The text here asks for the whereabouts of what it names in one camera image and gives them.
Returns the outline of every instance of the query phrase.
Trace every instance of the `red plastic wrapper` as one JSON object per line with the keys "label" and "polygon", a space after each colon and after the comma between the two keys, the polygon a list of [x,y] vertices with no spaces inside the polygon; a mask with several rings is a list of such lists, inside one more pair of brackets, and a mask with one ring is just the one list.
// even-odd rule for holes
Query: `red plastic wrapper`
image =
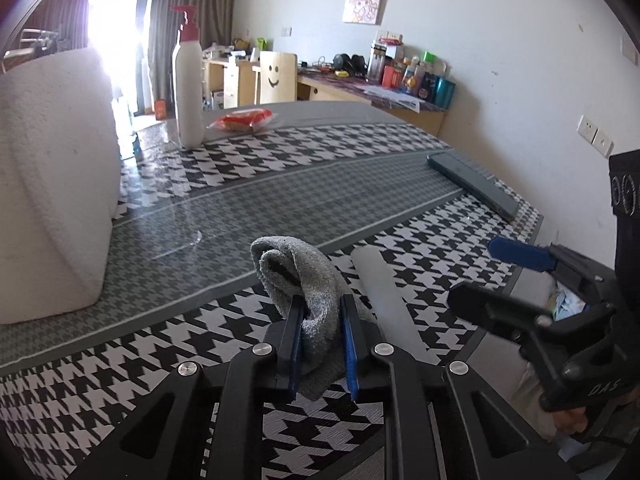
{"label": "red plastic wrapper", "polygon": [[251,110],[238,110],[213,121],[209,128],[226,132],[261,132],[268,129],[275,115],[264,108],[252,108]]}

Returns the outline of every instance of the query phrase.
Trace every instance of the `metal screw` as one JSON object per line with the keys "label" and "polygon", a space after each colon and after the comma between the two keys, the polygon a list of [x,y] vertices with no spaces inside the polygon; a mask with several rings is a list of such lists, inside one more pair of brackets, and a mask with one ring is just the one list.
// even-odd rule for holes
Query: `metal screw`
{"label": "metal screw", "polygon": [[378,355],[391,355],[394,348],[389,343],[378,343],[373,347],[373,351]]}
{"label": "metal screw", "polygon": [[562,374],[567,378],[577,381],[582,376],[582,368],[575,363],[567,363],[562,369]]}
{"label": "metal screw", "polygon": [[469,366],[462,361],[453,361],[449,365],[449,370],[451,370],[452,374],[464,375],[469,371]]}
{"label": "metal screw", "polygon": [[554,321],[549,316],[538,316],[536,318],[536,325],[546,328],[551,326]]}
{"label": "metal screw", "polygon": [[193,361],[185,361],[178,366],[178,373],[184,377],[189,377],[198,371],[198,365]]}
{"label": "metal screw", "polygon": [[273,347],[269,343],[258,343],[254,345],[254,354],[256,355],[267,355],[271,353]]}

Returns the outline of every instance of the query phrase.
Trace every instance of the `smiley face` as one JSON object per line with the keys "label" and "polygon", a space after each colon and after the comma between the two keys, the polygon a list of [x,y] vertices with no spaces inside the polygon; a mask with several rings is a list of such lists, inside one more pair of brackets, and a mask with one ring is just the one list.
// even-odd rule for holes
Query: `smiley face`
{"label": "smiley face", "polygon": [[[269,72],[275,72],[277,74],[279,71],[280,71],[280,69],[277,66],[273,67],[273,66],[269,65]],[[267,81],[269,81],[269,84],[271,85],[271,88],[276,88],[276,86],[278,86],[278,83],[280,82],[280,79],[278,78],[278,80],[274,83],[271,80],[271,74],[269,74],[269,76],[267,77]]]}

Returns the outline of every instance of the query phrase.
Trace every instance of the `wall picture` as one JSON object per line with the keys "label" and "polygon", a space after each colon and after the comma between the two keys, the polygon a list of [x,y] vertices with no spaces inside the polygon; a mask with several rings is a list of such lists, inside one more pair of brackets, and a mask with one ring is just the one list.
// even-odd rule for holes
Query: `wall picture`
{"label": "wall picture", "polygon": [[380,13],[380,0],[346,0],[342,20],[345,23],[376,25]]}

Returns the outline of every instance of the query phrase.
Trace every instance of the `cartoon girl drawing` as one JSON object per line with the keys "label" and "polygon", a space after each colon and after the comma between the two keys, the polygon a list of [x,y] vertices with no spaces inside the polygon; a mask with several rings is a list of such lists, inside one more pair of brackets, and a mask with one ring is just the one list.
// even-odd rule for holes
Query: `cartoon girl drawing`
{"label": "cartoon girl drawing", "polygon": [[344,21],[351,23],[376,23],[380,0],[347,0]]}

